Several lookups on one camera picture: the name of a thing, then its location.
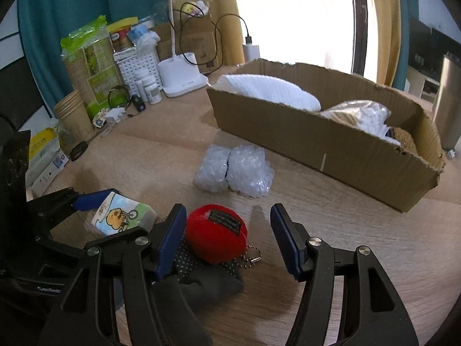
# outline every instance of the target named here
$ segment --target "white lamp base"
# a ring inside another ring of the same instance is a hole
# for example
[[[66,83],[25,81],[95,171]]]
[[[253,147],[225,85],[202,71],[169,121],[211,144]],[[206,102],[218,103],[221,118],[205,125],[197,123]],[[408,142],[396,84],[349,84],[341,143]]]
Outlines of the white lamp base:
[[[192,52],[185,53],[185,56],[190,62],[197,63]],[[208,78],[200,74],[198,66],[192,63],[187,62],[183,56],[176,56],[158,64],[163,91],[167,97],[182,96],[208,84]]]

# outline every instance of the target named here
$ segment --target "white power adapter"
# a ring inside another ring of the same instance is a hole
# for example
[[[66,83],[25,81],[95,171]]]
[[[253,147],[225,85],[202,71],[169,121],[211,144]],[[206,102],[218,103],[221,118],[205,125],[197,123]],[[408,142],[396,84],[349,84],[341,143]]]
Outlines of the white power adapter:
[[[254,60],[260,59],[259,46],[254,46],[251,40],[251,36],[245,38],[245,44],[242,44],[243,48],[243,57],[245,58],[245,63],[252,62]]]
[[[125,108],[112,108],[105,115],[105,120],[107,123],[119,123],[125,115]]]

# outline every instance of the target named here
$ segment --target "stainless steel container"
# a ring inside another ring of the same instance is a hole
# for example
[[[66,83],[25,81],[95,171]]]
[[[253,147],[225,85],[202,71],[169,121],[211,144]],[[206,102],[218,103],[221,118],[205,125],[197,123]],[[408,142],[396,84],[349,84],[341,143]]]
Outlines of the stainless steel container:
[[[443,57],[440,88],[432,111],[442,148],[454,149],[461,136],[461,62],[450,53]]]

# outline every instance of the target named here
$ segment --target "plush toy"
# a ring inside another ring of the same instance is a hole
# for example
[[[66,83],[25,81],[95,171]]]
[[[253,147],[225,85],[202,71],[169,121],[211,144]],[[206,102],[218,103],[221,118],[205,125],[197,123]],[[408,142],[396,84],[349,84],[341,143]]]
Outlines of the plush toy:
[[[210,204],[187,218],[186,242],[198,258],[218,264],[243,255],[247,248],[247,227],[241,217],[225,206]]]

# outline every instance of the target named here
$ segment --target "bubble wrap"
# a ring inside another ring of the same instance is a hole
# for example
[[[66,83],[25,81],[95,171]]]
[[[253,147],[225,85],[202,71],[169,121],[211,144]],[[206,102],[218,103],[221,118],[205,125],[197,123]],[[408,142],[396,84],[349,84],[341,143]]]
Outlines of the bubble wrap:
[[[351,100],[329,108],[320,115],[384,138],[389,130],[384,121],[388,119],[390,113],[389,109],[376,101]]]
[[[203,190],[218,192],[227,187],[227,159],[230,149],[211,145],[205,153],[194,183]]]
[[[218,91],[284,104],[309,112],[318,112],[321,109],[320,102],[315,96],[301,90],[296,84],[273,76],[221,75],[213,88]]]
[[[255,198],[264,196],[271,188],[274,174],[263,148],[238,146],[231,151],[227,182],[234,191]]]

